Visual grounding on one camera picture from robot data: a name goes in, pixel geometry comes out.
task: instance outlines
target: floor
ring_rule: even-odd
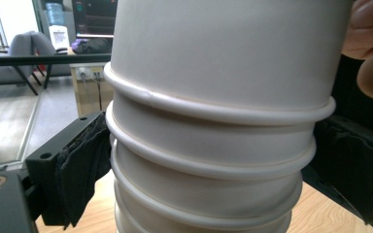
[[[32,82],[0,85],[0,169],[17,169],[26,156],[78,117],[71,77],[54,77],[47,89]]]

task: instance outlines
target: white wall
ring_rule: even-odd
[[[38,31],[32,0],[0,0],[0,17],[8,45],[17,34]]]

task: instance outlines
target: black cloth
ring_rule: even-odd
[[[112,45],[105,38],[81,40],[72,51],[76,54],[111,53]]]
[[[65,228],[76,226],[87,202],[94,194],[95,182],[111,169],[110,131],[105,116],[94,121],[56,162],[58,194],[64,208]]]
[[[373,132],[331,116],[315,128],[317,153],[310,166],[373,226]]]
[[[373,131],[373,99],[366,96],[356,84],[362,60],[342,56],[332,96],[337,102],[335,115],[345,117]]]

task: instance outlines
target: desk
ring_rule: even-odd
[[[5,56],[0,53],[0,66],[40,65],[40,64],[74,64],[108,62],[111,60],[110,53],[78,54],[63,56]]]
[[[105,62],[71,64],[78,115],[105,111],[114,98],[114,89],[105,82]]]

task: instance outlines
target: white paper cup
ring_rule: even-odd
[[[249,226],[248,224],[237,224],[234,223],[233,227],[230,225],[228,229],[218,229],[221,221],[232,223],[240,222],[239,218],[208,218],[206,216],[194,216],[195,219],[203,218],[205,226],[200,226],[199,221],[197,222],[183,222],[182,218],[190,216],[189,213],[183,213],[178,211],[178,216],[166,216],[158,213],[153,205],[153,200],[148,199],[146,196],[145,200],[139,200],[130,195],[123,186],[119,183],[115,183],[115,192],[117,197],[117,203],[119,204],[120,210],[120,221],[119,223],[125,229],[131,229],[130,232],[177,232],[177,233],[216,233],[216,232],[236,232],[236,233],[285,233],[288,229],[290,222],[290,213],[286,213],[283,216],[279,216],[276,219],[264,222],[260,225]],[[162,209],[171,210],[164,205],[161,205]]]
[[[215,105],[162,94],[126,81],[111,70],[110,62],[105,65],[104,73],[106,79],[116,89],[116,93],[119,92],[133,101],[166,112],[216,122],[240,125],[292,125],[324,119],[335,109],[335,101],[332,97],[329,97],[324,106],[311,110],[289,111]]]
[[[284,163],[303,154],[314,140],[314,122],[286,126],[220,123],[160,111],[119,93],[112,112],[113,124],[137,142],[202,163],[241,167]]]
[[[353,0],[119,1],[112,72],[243,109],[328,103]]]
[[[216,162],[205,163],[199,158],[190,159],[190,157],[187,156],[177,156],[177,154],[168,153],[165,149],[144,144],[142,141],[123,131],[120,126],[116,124],[113,112],[111,111],[112,107],[113,104],[108,107],[106,120],[111,133],[114,134],[121,143],[125,144],[126,147],[137,155],[149,161],[173,170],[198,176],[237,181],[278,178],[301,170],[311,161],[316,151],[315,141],[312,140],[303,153],[293,154],[292,160],[288,161],[258,164],[255,166],[234,166],[234,164],[222,165],[214,158],[213,161]]]
[[[244,218],[287,213],[301,194],[299,171],[265,180],[208,178],[154,164],[122,144],[113,152],[112,161],[116,162],[114,171],[121,174],[120,179],[160,203],[195,215]]]

